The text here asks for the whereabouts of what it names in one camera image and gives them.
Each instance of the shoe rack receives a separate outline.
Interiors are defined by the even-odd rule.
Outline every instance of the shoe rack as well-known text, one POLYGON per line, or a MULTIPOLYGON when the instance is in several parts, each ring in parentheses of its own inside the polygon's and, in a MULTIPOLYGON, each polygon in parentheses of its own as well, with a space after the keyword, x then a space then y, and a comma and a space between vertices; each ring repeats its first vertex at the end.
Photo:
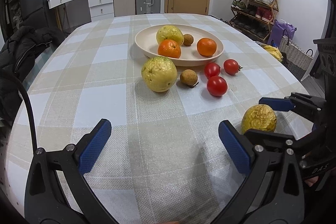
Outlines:
POLYGON ((247 2, 246 2, 246 7, 248 7, 248 5, 249 5, 250 2, 251 2, 251 3, 254 3, 254 4, 258 4, 259 6, 262 6, 262 7, 265 7, 265 8, 270 9, 271 12, 272 12, 272 20, 266 22, 266 21, 264 21, 264 20, 262 20, 262 19, 259 19, 259 18, 257 18, 257 17, 254 17, 254 16, 252 16, 252 15, 243 13, 242 11, 240 11, 240 10, 238 10, 238 9, 231 8, 231 11, 232 11, 232 13, 233 13, 233 15, 234 15, 234 18, 236 18, 238 14, 242 14, 242 15, 245 15, 245 16, 247 16, 247 17, 249 17, 249 18, 252 18, 252 19, 254 19, 254 20, 256 20, 256 21, 259 21, 259 22, 261 22, 261 23, 263 23, 263 24, 265 24, 265 25, 267 26, 267 28, 268 28, 268 34, 267 34, 267 36, 266 36, 264 39, 262 39, 261 37, 257 36, 256 34, 250 32, 250 31, 248 31, 248 30, 246 30, 246 29, 243 29, 243 28, 241 28, 241 27, 239 27, 239 26, 237 26, 237 25, 235 25, 235 24, 233 24, 233 27, 236 28, 236 29, 238 29, 239 31, 244 30, 245 32, 250 33, 251 35, 257 37, 259 40, 261 40, 262 42, 264 42, 265 40, 268 39, 268 37, 269 37, 269 35, 270 35, 270 32, 271 32, 271 30, 272 30, 272 26, 274 25, 274 21, 275 21, 276 15, 277 15, 277 13, 279 12, 278 0, 274 0, 274 2, 273 2, 271 5, 265 4, 265 3, 260 2, 260 1, 257 1, 257 0, 246 0, 246 1, 247 1, 247 2))

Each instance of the red sneaker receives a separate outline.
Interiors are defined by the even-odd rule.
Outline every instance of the red sneaker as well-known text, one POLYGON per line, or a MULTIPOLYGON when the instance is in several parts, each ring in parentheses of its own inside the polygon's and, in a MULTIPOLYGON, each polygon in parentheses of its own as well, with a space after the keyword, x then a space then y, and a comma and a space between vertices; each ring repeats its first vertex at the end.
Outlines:
POLYGON ((264 14, 262 15, 262 20, 266 22, 270 22, 273 19, 273 15, 271 10, 263 8, 264 14))
POLYGON ((263 7, 258 7, 257 11, 255 13, 255 17, 262 19, 264 14, 264 8, 263 7))

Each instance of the metal screw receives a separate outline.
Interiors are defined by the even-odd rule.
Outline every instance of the metal screw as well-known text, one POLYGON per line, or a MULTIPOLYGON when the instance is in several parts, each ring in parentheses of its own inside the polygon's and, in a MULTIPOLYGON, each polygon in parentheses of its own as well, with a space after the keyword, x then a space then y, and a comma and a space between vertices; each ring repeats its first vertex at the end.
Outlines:
POLYGON ((286 145, 292 145, 293 141, 292 140, 286 140, 286 145))
POLYGON ((299 166, 301 168, 306 168, 307 167, 307 162, 305 160, 300 161, 299 166))
POLYGON ((73 151, 75 149, 75 145, 74 144, 68 144, 65 149, 67 151, 73 151))
POLYGON ((287 151, 288 155, 293 155, 294 154, 294 151, 291 148, 288 148, 286 151, 287 151))
POLYGON ((263 150, 264 150, 264 148, 263 148, 261 145, 256 145, 256 146, 254 147, 254 149, 255 149, 255 151, 257 151, 257 152, 263 152, 263 150))
POLYGON ((43 152, 43 148, 38 148, 38 149, 36 149, 36 151, 35 151, 35 153, 36 154, 42 154, 42 152, 43 152))

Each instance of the checkered tablecloth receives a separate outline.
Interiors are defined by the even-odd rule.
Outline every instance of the checkered tablecloth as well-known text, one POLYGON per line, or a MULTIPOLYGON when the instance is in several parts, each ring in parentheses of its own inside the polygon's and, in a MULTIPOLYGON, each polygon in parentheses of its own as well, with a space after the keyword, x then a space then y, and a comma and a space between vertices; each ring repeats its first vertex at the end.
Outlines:
MULTIPOLYGON (((85 178, 119 223, 167 221, 210 223, 243 181, 218 137, 229 120, 240 130, 245 111, 262 96, 306 93, 297 79, 255 42, 210 16, 153 14, 117 17, 77 28, 53 53, 29 89, 38 146, 61 150, 77 143, 101 118, 112 135, 85 178), (149 90, 141 77, 147 58, 135 35, 159 24, 191 25, 224 44, 218 63, 235 59, 243 67, 222 98, 206 90, 203 67, 194 89, 178 81, 167 93, 149 90)), ((300 138, 312 124, 277 113, 276 132, 300 138)), ((28 118, 21 105, 8 140, 6 189, 23 213, 26 178, 32 160, 28 118)), ((62 174, 72 208, 80 210, 62 174)))

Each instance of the blue gripper pad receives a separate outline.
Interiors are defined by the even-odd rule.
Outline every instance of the blue gripper pad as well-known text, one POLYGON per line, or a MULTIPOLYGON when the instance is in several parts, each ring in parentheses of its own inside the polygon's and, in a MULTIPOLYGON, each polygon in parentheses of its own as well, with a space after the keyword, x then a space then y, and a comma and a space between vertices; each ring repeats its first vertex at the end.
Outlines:
POLYGON ((240 135, 229 121, 219 124, 218 134, 238 172, 248 175, 254 161, 252 144, 244 135, 240 135))
POLYGON ((110 121, 101 119, 91 133, 86 134, 88 135, 88 141, 78 159, 78 170, 81 175, 89 173, 92 170, 100 152, 111 136, 111 131, 112 126, 110 121))
POLYGON ((290 99, 267 98, 262 97, 259 100, 259 105, 268 105, 275 111, 288 112, 294 109, 294 104, 290 99))

